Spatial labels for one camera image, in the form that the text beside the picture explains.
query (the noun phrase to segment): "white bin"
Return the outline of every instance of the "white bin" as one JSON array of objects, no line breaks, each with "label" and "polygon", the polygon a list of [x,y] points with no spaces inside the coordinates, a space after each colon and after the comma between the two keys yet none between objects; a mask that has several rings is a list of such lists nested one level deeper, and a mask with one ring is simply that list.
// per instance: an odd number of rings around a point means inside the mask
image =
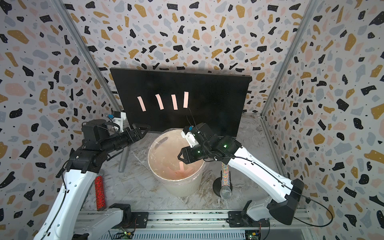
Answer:
[{"label": "white bin", "polygon": [[160,135],[149,148],[148,164],[172,195],[186,197],[199,188],[205,162],[199,160],[187,165],[177,159],[180,150],[189,146],[181,131],[170,129]]}]

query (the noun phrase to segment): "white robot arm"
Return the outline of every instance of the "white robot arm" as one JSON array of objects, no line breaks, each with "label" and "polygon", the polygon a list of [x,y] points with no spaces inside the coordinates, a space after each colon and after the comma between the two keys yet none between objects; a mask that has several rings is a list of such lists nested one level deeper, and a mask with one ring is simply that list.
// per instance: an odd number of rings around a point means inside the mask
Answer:
[{"label": "white robot arm", "polygon": [[[141,133],[140,127],[146,128],[144,133]],[[148,130],[149,126],[141,125],[137,128],[134,125],[133,130],[127,128],[121,133],[109,136],[105,120],[95,119],[85,124],[82,127],[83,145],[70,155],[64,183],[34,240],[69,240],[74,234],[80,239],[98,239],[116,225],[127,225],[128,223],[124,222],[128,218],[124,206],[114,204],[115,207],[111,206],[104,215],[87,227],[74,232],[80,208],[101,165],[115,156],[109,157],[108,153],[142,139]],[[292,223],[304,188],[302,181],[291,181],[274,172],[234,138],[218,137],[205,123],[185,127],[182,136],[190,146],[181,150],[179,160],[186,164],[206,158],[222,161],[238,169],[267,191],[267,198],[246,205],[246,213],[250,218],[258,221],[273,217],[287,225]]]},{"label": "white robot arm", "polygon": [[290,225],[300,200],[304,183],[281,176],[251,155],[234,138],[219,137],[205,123],[185,127],[181,133],[189,147],[184,147],[178,159],[186,164],[200,159],[215,159],[247,175],[268,194],[266,199],[252,202],[247,215],[255,221],[271,216],[281,223]]},{"label": "white robot arm", "polygon": [[[111,131],[113,134],[110,135],[107,125],[112,125],[119,131]],[[121,131],[121,128],[122,124],[106,122],[103,119],[94,119],[82,126],[83,144],[71,153],[66,165],[67,172],[64,174],[62,169],[56,176],[62,177],[63,184],[34,240],[69,240],[74,234],[80,237],[79,239],[98,239],[116,225],[128,225],[130,221],[128,204],[114,204],[104,215],[74,233],[79,211],[101,165],[122,151],[113,156],[109,156],[108,153],[139,141],[150,129],[149,126],[139,124],[133,124],[132,129],[127,127]]]}]

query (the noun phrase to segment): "red glitter cylinder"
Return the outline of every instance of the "red glitter cylinder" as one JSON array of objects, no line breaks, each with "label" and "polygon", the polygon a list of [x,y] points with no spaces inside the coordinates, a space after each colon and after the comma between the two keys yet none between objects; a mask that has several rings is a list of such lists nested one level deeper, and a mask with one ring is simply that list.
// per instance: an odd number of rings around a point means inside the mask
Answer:
[{"label": "red glitter cylinder", "polygon": [[103,211],[106,208],[103,177],[97,176],[95,178],[95,191],[96,191],[96,207],[97,211]]}]

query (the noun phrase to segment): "wall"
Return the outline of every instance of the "wall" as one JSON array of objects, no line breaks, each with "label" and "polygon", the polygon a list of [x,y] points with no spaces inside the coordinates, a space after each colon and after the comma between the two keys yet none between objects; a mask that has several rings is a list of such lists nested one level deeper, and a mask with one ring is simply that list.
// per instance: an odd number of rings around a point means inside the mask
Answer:
[{"label": "wall", "polygon": [[50,2],[0,5],[0,238],[25,240],[54,203],[81,123],[110,110]]},{"label": "wall", "polygon": [[[320,239],[384,239],[383,1],[320,1],[266,120]],[[330,214],[304,202],[315,224]]]},{"label": "wall", "polygon": [[254,113],[263,108],[308,4],[308,0],[64,2],[112,91],[116,87],[110,67],[246,74],[253,81],[244,112]]}]

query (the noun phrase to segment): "black cable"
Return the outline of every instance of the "black cable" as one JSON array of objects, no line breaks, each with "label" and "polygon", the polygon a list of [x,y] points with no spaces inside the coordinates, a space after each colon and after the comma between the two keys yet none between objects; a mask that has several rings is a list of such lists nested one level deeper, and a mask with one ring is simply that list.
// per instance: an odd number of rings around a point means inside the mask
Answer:
[{"label": "black cable", "polygon": [[206,155],[207,155],[209,158],[214,159],[214,158],[216,158],[216,157],[221,156],[221,153],[220,153],[220,152],[218,152],[218,151],[211,151],[212,148],[211,148],[211,146],[208,144],[208,141],[207,141],[207,140],[203,141],[202,146],[203,146],[203,151],[204,151],[204,152],[207,152]]},{"label": "black cable", "polygon": [[99,127],[103,128],[103,129],[105,129],[105,130],[108,130],[108,131],[110,131],[110,132],[113,132],[114,134],[116,133],[116,130],[115,130],[115,131],[112,131],[112,130],[109,130],[108,128],[102,127],[102,126],[100,126],[100,125],[97,125],[97,124],[95,124],[95,123],[92,123],[92,122],[83,122],[83,123],[81,124],[81,126],[83,126],[83,124],[84,124],[84,123],[90,123],[90,124],[93,124],[93,125],[99,126]]},{"label": "black cable", "polygon": [[193,119],[193,123],[195,124],[195,126],[196,126],[196,122],[195,122],[195,118],[193,117],[193,114],[192,114],[192,111],[191,111],[191,109],[188,107],[188,110],[189,110],[189,112],[191,113],[191,116],[192,116],[192,119]]},{"label": "black cable", "polygon": [[[61,171],[61,170],[64,168],[64,165],[65,165],[65,164],[66,164],[68,161],[69,161],[69,159],[68,159],[67,161],[65,161],[65,162],[64,162],[63,166],[60,168],[60,171]],[[43,239],[45,238],[45,236],[48,234],[48,231],[49,231],[49,229],[51,228],[51,226],[52,226],[53,222],[55,221],[55,219],[56,219],[57,215],[58,215],[58,214],[59,214],[59,212],[60,212],[60,209],[61,209],[61,207],[63,206],[64,200],[65,200],[65,196],[67,195],[67,186],[66,186],[66,184],[65,184],[65,181],[64,181],[64,177],[63,177],[63,175],[64,175],[64,171],[61,173],[61,179],[63,180],[64,189],[65,189],[65,191],[64,191],[64,197],[63,197],[63,200],[61,201],[61,204],[60,204],[59,210],[57,210],[57,212],[56,212],[56,214],[55,214],[55,217],[53,218],[53,220],[52,220],[51,224],[48,226],[47,230],[45,231],[45,232],[46,232],[46,234],[44,234],[44,235],[43,235],[43,237],[42,237],[40,240],[43,240]]]},{"label": "black cable", "polygon": [[120,152],[116,153],[115,155],[113,155],[112,157],[109,154],[107,154],[108,158],[106,161],[111,160],[112,158],[116,157],[117,155],[121,154],[122,152],[123,151],[120,151]]},{"label": "black cable", "polygon": [[189,126],[192,126],[191,122],[190,122],[189,119],[188,119],[188,116],[186,115],[185,117],[187,118],[187,121],[188,121],[188,123],[189,123]]},{"label": "black cable", "polygon": [[113,239],[112,235],[111,235],[111,232],[108,230],[108,233],[109,233],[109,236],[111,237],[111,239]]},{"label": "black cable", "polygon": [[268,237],[269,231],[271,230],[271,222],[269,220],[268,222],[269,222],[268,233],[266,234],[265,238],[263,238],[263,240],[265,240]]},{"label": "black cable", "polygon": [[133,233],[136,231],[136,221],[137,221],[137,218],[135,219],[135,228],[133,229],[133,231],[131,231],[132,238],[133,238]]},{"label": "black cable", "polygon": [[237,157],[237,156],[235,156],[235,157],[220,157],[220,158],[217,158],[217,160],[219,160],[219,159],[225,159],[225,158],[241,158],[241,159],[247,160],[247,161],[249,161],[249,162],[251,162],[251,163],[253,163],[253,164],[256,164],[256,165],[259,166],[261,169],[263,169],[264,171],[266,171],[267,173],[269,173],[269,174],[270,174],[274,179],[276,179],[281,185],[283,185],[284,187],[288,188],[288,189],[291,190],[292,192],[294,192],[294,193],[296,193],[296,194],[298,194],[298,195],[300,195],[300,196],[302,196],[302,197],[304,197],[304,198],[306,198],[306,199],[309,199],[309,200],[311,200],[311,201],[314,201],[315,203],[317,203],[317,204],[319,204],[320,206],[324,207],[324,208],[331,214],[331,220],[330,220],[330,222],[328,222],[328,223],[325,224],[325,225],[321,225],[321,226],[320,226],[320,225],[312,225],[312,224],[310,224],[310,223],[303,222],[303,221],[301,221],[300,219],[298,219],[298,218],[296,218],[296,217],[293,217],[294,219],[296,219],[296,220],[298,220],[298,221],[300,221],[300,222],[302,222],[302,223],[305,223],[305,224],[307,224],[307,225],[309,225],[309,226],[313,226],[313,227],[325,227],[325,226],[328,226],[329,224],[331,224],[331,222],[333,221],[333,214],[332,214],[332,212],[331,212],[326,206],[324,206],[323,204],[321,204],[321,203],[319,203],[319,202],[317,202],[317,201],[315,201],[315,200],[313,200],[313,199],[311,199],[311,198],[309,198],[309,197],[306,197],[306,196],[304,196],[304,195],[302,195],[302,194],[300,194],[300,193],[294,191],[293,189],[287,187],[287,186],[286,186],[285,184],[283,184],[278,178],[276,178],[272,173],[270,173],[269,171],[267,171],[265,168],[263,168],[262,166],[260,166],[258,163],[254,162],[254,161],[252,161],[252,160],[249,160],[249,159],[247,159],[247,158],[245,158],[245,157]]}]

